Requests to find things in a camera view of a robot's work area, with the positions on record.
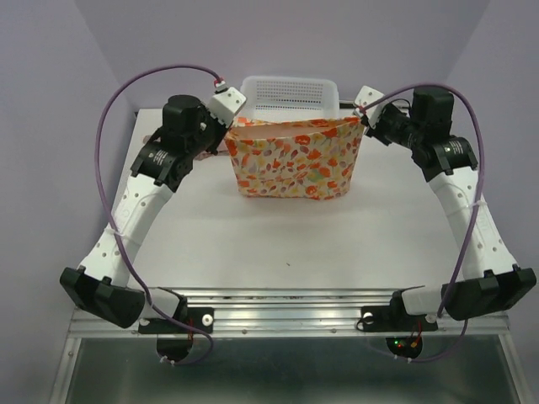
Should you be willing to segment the pink skirt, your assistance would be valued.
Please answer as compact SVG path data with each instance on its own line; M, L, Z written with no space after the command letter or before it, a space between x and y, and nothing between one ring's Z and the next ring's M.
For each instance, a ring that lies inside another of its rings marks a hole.
M151 138L150 136L144 136L142 138L142 142L144 144L146 144L146 143L149 142L150 138ZM206 151L203 151L201 154L199 154L197 157L195 157L195 160L196 161L202 161L202 160L205 160L206 158L209 158L209 157L212 157L212 155L210 153L206 152Z

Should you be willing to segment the orange floral skirt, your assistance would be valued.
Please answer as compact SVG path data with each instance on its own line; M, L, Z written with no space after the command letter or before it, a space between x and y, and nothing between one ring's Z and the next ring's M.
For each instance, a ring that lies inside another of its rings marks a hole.
M224 143L240 194L328 200L350 190L363 132L355 117L283 123L240 118Z

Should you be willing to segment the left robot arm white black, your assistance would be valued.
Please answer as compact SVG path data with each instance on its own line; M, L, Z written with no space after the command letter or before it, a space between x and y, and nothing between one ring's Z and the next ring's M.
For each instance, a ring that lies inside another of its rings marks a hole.
M246 98L235 88L207 103L175 95L163 106L162 124L131 165L112 222L77 268L65 268L60 284L74 304L107 322L128 328L150 311L144 289L132 289L130 267L152 223L202 153L217 148Z

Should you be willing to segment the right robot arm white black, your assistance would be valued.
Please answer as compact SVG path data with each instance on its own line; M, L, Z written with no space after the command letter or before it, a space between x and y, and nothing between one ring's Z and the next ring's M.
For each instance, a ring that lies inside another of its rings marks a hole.
M458 321L507 311L536 286L536 274L522 268L505 246L483 197L485 156L478 119L466 98L443 84L407 87L408 112L364 86L355 97L355 115L366 136L385 146L402 146L439 200L460 251L450 280L441 286L398 291L388 321L406 328L418 316L447 313Z

